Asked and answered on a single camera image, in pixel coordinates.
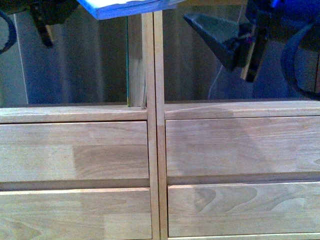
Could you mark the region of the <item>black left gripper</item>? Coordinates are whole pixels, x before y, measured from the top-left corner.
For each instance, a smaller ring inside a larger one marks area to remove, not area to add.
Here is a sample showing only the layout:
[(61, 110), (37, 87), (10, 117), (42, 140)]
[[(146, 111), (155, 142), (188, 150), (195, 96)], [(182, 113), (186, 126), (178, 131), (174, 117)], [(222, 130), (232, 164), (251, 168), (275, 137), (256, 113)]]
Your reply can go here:
[(30, 12), (42, 43), (47, 48), (51, 48), (53, 42), (48, 26), (65, 23), (77, 7), (76, 0), (2, 0), (0, 17), (7, 22), (8, 26), (8, 41), (4, 47), (11, 48), (17, 41), (16, 27), (9, 15)]

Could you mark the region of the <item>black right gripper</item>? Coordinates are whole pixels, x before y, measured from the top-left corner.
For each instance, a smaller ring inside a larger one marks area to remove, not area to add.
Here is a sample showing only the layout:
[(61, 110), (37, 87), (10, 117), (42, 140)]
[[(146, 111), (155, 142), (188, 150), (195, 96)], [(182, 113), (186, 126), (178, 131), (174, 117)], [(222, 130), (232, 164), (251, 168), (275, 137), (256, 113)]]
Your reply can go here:
[(271, 26), (284, 5), (284, 0), (249, 0), (243, 23), (195, 12), (183, 19), (227, 70), (242, 68), (240, 78), (252, 83), (261, 70)]

